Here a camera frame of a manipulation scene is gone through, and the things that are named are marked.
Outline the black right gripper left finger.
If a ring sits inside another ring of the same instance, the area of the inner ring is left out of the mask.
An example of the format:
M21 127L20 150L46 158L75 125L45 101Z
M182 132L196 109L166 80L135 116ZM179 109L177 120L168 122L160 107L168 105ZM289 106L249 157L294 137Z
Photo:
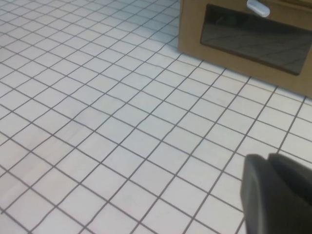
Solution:
M240 190L249 234L310 234L312 206L294 194L260 155L247 155Z

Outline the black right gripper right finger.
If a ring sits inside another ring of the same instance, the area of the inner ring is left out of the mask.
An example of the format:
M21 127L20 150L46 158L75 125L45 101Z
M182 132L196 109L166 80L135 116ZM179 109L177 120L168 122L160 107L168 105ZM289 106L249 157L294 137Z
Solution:
M269 154L269 163L289 189L312 205L312 170L281 154Z

